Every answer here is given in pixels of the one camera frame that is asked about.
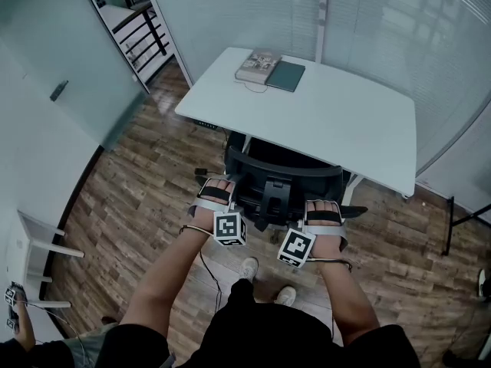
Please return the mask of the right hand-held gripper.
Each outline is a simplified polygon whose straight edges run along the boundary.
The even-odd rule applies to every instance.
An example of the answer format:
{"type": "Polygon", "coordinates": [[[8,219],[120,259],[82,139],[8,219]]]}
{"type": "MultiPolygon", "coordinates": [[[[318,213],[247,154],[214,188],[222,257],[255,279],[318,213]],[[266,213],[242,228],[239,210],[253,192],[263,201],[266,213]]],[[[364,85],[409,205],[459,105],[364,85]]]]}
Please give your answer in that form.
{"type": "Polygon", "coordinates": [[[307,203],[314,201],[334,202],[339,211],[341,217],[341,207],[336,201],[331,200],[307,200],[305,202],[305,212],[303,218],[298,221],[298,226],[290,228],[280,246],[277,259],[286,263],[287,265],[301,268],[305,263],[321,263],[330,261],[339,261],[349,266],[348,262],[344,259],[326,259],[326,258],[313,258],[311,256],[311,250],[314,246],[317,235],[338,235],[341,236],[341,244],[339,247],[340,252],[348,245],[346,238],[346,229],[343,219],[341,217],[340,226],[314,226],[309,225],[308,220],[315,219],[330,219],[332,215],[336,215],[333,212],[307,212],[307,203]]]}

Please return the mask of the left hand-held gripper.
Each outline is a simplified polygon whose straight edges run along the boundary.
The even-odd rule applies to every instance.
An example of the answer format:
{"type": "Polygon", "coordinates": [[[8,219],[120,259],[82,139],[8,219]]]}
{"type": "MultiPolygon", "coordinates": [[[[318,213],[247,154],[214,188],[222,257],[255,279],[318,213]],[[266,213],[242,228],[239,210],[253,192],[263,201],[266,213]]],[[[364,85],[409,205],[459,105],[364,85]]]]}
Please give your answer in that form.
{"type": "MultiPolygon", "coordinates": [[[[227,179],[234,182],[230,176],[212,176],[212,179],[227,179]]],[[[235,188],[232,193],[232,198],[230,201],[230,206],[224,212],[214,212],[214,230],[213,232],[208,232],[205,229],[199,228],[195,225],[187,225],[187,228],[194,229],[196,231],[202,232],[208,236],[211,236],[215,242],[219,243],[224,247],[234,247],[243,246],[246,244],[246,223],[242,217],[242,211],[236,204],[236,188],[237,183],[235,183],[235,188]]]]}

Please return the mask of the black office chair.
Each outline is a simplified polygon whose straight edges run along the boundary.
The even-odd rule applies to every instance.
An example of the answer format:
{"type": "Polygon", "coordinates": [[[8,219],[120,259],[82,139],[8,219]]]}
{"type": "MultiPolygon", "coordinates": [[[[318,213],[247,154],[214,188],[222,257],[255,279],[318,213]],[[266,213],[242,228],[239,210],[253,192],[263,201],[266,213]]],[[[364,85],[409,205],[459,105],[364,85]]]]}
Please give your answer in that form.
{"type": "MultiPolygon", "coordinates": [[[[350,174],[340,166],[257,138],[247,139],[242,133],[229,135],[222,176],[237,183],[236,204],[242,217],[261,232],[269,226],[284,229],[298,222],[307,200],[336,201],[344,219],[367,211],[363,206],[343,204],[350,174]]],[[[196,176],[196,181],[202,187],[206,178],[209,176],[196,176]]]]}

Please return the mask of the person's right forearm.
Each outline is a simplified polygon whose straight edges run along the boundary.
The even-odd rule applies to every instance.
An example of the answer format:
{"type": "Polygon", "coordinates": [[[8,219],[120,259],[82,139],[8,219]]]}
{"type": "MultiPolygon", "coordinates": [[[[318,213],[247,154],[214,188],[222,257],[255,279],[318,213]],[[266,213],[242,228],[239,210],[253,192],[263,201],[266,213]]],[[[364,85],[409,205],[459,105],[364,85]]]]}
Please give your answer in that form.
{"type": "Polygon", "coordinates": [[[339,261],[321,262],[318,269],[324,279],[334,321],[345,347],[380,327],[370,301],[346,264],[339,261]]]}

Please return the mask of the white desk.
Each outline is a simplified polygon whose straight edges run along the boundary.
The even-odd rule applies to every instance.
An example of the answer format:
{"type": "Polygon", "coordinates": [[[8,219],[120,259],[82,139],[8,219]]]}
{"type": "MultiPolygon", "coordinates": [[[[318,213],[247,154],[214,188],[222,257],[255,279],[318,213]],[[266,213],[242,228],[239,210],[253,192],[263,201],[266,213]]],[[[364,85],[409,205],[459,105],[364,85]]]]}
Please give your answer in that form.
{"type": "Polygon", "coordinates": [[[183,117],[215,124],[305,154],[404,196],[414,193],[417,130],[414,102],[379,83],[301,58],[294,92],[235,79],[249,56],[227,48],[176,107],[183,117]]]}

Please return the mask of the person's right hand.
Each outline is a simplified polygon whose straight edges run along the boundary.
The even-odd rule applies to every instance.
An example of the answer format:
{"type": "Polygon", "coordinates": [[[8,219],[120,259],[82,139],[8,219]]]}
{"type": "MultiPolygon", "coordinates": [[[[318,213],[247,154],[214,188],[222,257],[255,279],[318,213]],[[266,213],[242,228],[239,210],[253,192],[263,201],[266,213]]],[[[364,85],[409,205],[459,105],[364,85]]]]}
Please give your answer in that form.
{"type": "MultiPolygon", "coordinates": [[[[314,201],[307,203],[307,212],[333,212],[330,219],[308,220],[309,225],[314,226],[340,226],[341,217],[338,207],[334,202],[314,201]]],[[[317,235],[314,246],[311,250],[313,258],[340,259],[342,257],[339,250],[341,236],[338,235],[317,235]]]]}

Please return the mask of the person's left white shoe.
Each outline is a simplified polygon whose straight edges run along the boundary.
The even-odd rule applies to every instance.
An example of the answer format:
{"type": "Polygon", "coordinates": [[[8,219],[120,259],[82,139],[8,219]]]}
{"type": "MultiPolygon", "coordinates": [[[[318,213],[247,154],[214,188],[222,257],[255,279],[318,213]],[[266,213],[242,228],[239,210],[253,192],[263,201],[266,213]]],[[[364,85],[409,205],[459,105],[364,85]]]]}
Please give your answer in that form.
{"type": "Polygon", "coordinates": [[[246,258],[239,268],[239,279],[247,280],[252,283],[259,269],[259,261],[254,257],[246,258]]]}

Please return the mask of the person's white shoe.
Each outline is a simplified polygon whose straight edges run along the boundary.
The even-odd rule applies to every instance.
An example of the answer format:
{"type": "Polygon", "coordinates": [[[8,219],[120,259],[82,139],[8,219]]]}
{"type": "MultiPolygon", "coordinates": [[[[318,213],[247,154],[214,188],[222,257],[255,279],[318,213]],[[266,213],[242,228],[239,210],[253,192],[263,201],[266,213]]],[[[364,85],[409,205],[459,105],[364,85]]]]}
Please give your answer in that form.
{"type": "Polygon", "coordinates": [[[275,304],[291,307],[296,299],[297,292],[292,286],[283,287],[274,300],[275,304]]]}
{"type": "Polygon", "coordinates": [[[252,283],[259,269],[259,261],[254,257],[246,258],[239,268],[239,279],[247,280],[252,283]]]}

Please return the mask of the person's right white shoe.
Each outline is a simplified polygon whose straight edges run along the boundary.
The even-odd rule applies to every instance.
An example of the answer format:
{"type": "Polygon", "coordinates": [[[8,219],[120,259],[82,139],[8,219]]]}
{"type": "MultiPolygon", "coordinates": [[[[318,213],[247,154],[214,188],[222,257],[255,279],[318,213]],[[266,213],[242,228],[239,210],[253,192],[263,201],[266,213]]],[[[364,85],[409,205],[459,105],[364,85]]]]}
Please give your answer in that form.
{"type": "Polygon", "coordinates": [[[283,287],[274,300],[275,304],[291,307],[296,299],[297,292],[292,286],[283,287]]]}

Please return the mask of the person's black clothing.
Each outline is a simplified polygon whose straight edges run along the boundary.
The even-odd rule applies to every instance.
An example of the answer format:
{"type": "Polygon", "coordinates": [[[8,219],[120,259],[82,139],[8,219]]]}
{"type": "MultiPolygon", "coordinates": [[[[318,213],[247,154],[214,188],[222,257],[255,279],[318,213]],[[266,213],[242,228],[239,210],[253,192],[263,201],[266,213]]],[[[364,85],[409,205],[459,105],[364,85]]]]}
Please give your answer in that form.
{"type": "MultiPolygon", "coordinates": [[[[166,336],[119,324],[107,333],[96,368],[162,368],[170,360],[166,336]]],[[[400,326],[380,326],[345,347],[318,318],[256,302],[252,283],[242,279],[181,368],[420,368],[420,362],[400,326]]]]}

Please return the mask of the grey-green notebook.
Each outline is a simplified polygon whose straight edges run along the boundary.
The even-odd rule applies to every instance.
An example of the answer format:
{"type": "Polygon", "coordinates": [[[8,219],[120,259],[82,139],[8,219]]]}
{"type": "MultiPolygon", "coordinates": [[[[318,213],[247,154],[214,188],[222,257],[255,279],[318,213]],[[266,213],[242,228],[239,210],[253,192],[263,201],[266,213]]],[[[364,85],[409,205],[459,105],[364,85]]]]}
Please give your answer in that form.
{"type": "Polygon", "coordinates": [[[269,87],[294,92],[304,72],[305,66],[281,60],[265,84],[269,87]]]}

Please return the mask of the picture cover book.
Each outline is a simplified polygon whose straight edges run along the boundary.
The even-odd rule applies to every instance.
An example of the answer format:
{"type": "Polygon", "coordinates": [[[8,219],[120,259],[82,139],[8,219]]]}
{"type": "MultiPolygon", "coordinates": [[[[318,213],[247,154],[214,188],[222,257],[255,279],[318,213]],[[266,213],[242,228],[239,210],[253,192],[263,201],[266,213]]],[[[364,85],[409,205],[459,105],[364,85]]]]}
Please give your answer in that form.
{"type": "Polygon", "coordinates": [[[256,48],[241,64],[235,79],[264,85],[281,59],[276,51],[256,48]]]}

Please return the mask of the small white table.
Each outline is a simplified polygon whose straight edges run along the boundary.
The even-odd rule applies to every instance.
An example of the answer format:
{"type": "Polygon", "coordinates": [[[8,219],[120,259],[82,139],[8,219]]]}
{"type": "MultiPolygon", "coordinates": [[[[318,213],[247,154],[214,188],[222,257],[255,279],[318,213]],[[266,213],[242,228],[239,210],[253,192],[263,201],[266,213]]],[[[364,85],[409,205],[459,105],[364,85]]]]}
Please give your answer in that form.
{"type": "Polygon", "coordinates": [[[44,274],[48,268],[48,257],[60,254],[83,258],[80,250],[67,248],[53,242],[55,237],[64,237],[65,231],[18,210],[12,224],[6,251],[6,274],[10,282],[26,288],[30,286],[36,295],[43,283],[53,278],[44,274]]]}

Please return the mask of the black metal railing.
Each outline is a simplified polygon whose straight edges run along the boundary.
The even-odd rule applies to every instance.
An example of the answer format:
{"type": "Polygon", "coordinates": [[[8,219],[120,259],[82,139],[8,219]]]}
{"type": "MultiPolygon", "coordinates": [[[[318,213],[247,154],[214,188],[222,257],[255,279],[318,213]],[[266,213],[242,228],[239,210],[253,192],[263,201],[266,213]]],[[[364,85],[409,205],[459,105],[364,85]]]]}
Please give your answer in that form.
{"type": "Polygon", "coordinates": [[[151,81],[173,56],[169,37],[151,3],[113,26],[112,35],[137,76],[151,81]]]}

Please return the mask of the frosted glass door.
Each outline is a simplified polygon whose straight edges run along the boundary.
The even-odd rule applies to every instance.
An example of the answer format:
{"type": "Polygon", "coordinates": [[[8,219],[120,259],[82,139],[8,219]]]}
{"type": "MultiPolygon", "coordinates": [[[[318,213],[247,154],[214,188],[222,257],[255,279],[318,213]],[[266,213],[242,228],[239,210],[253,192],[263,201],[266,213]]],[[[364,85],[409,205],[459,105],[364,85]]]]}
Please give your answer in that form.
{"type": "Polygon", "coordinates": [[[47,97],[105,149],[143,103],[141,82],[91,0],[0,0],[0,38],[47,97]]]}

